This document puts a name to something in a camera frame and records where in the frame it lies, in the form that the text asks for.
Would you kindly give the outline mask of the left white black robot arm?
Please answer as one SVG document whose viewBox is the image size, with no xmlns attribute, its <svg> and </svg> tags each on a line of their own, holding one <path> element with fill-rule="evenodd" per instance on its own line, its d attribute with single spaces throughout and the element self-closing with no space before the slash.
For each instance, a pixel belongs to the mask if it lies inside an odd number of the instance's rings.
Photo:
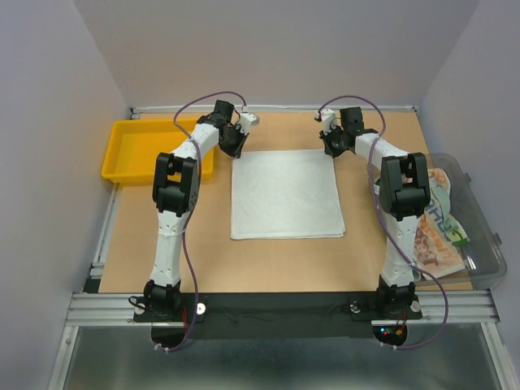
<svg viewBox="0 0 520 390">
<path fill-rule="evenodd" d="M 185 230 L 194 212 L 202 181 L 202 159 L 218 146 L 239 158 L 252 127 L 259 118 L 237 112 L 230 102 L 218 100 L 214 109 L 201 116 L 191 132 L 173 124 L 186 136 L 180 146 L 156 158 L 152 199 L 158 216 L 158 239 L 154 265 L 143 291 L 140 309 L 164 320 L 180 313 L 180 252 Z"/>
</svg>

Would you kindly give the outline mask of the white terry towel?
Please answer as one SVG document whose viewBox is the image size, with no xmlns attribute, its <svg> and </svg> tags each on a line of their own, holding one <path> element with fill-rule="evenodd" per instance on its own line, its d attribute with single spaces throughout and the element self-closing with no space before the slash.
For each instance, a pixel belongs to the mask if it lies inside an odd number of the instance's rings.
<svg viewBox="0 0 520 390">
<path fill-rule="evenodd" d="M 339 238 L 346 233 L 334 163 L 320 149 L 244 152 L 232 163 L 231 238 Z"/>
</svg>

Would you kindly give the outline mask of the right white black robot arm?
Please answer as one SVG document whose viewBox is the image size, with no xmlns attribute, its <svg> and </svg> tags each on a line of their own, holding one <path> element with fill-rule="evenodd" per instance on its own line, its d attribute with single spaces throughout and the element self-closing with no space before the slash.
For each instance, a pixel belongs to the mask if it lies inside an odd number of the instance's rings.
<svg viewBox="0 0 520 390">
<path fill-rule="evenodd" d="M 379 172 L 370 190 L 387 244 L 379 285 L 368 307 L 381 317 L 392 317 L 416 300 L 421 271 L 414 260 L 415 237 L 431 201 L 426 156 L 399 149 L 366 128 L 359 107 L 342 109 L 339 117 L 322 108 L 314 119 L 322 124 L 319 138 L 325 154 L 336 158 L 350 151 L 367 160 L 370 180 L 374 170 Z"/>
</svg>

